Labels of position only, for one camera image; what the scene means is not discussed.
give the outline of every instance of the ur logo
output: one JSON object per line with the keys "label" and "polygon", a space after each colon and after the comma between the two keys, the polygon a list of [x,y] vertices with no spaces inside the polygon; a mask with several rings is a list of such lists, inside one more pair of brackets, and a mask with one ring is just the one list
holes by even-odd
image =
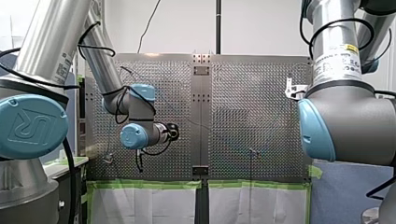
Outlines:
{"label": "ur logo", "polygon": [[50,140],[56,118],[43,112],[21,109],[15,117],[8,141],[44,146]]}

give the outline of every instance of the white wall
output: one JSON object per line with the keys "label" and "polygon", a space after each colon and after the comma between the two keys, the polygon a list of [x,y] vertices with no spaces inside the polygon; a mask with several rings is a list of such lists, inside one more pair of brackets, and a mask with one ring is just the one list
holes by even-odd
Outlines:
{"label": "white wall", "polygon": [[[157,0],[105,0],[105,21],[119,53],[137,51]],[[308,55],[300,38],[301,1],[223,0],[222,53],[245,55]],[[161,1],[143,42],[141,52],[208,53],[215,51],[215,0]],[[304,23],[306,36],[312,26]],[[364,80],[377,89],[391,86],[393,45],[375,74]]]}
{"label": "white wall", "polygon": [[21,46],[38,0],[0,0],[0,50]]}

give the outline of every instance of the blue cloth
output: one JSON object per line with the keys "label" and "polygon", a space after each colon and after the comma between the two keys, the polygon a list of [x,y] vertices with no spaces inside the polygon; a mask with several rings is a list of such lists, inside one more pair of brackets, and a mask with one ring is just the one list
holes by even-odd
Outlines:
{"label": "blue cloth", "polygon": [[[380,201],[365,194],[392,177],[390,167],[351,163],[314,163],[323,171],[313,179],[311,224],[360,224],[361,213]],[[379,195],[385,196],[386,190]]]}

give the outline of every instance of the green tape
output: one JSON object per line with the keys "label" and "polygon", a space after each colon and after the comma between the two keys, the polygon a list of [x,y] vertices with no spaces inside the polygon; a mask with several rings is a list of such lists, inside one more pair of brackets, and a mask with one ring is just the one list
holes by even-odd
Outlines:
{"label": "green tape", "polygon": [[88,194],[81,195],[81,203],[85,203],[88,201]]}
{"label": "green tape", "polygon": [[159,182],[147,180],[100,180],[90,181],[88,187],[93,189],[199,189],[200,181]]}
{"label": "green tape", "polygon": [[311,196],[312,184],[309,184],[306,189],[305,224],[311,223]]}
{"label": "green tape", "polygon": [[93,197],[93,188],[90,188],[90,185],[87,183],[87,223],[91,224],[91,213],[92,213],[92,197]]}
{"label": "green tape", "polygon": [[303,183],[277,183],[271,181],[247,181],[247,180],[209,180],[211,189],[227,189],[254,187],[263,189],[308,189],[309,184]]}
{"label": "green tape", "polygon": [[317,178],[317,179],[321,179],[321,177],[323,175],[323,171],[320,168],[318,168],[317,166],[314,166],[314,165],[309,165],[308,169],[309,169],[309,176]]}
{"label": "green tape", "polygon": [[82,82],[82,79],[84,79],[83,75],[77,75],[77,82]]}

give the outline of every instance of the metal pole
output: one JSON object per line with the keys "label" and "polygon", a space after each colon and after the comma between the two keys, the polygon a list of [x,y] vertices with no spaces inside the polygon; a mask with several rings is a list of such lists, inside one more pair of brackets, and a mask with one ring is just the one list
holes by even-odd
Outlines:
{"label": "metal pole", "polygon": [[221,0],[216,0],[216,54],[221,54]]}

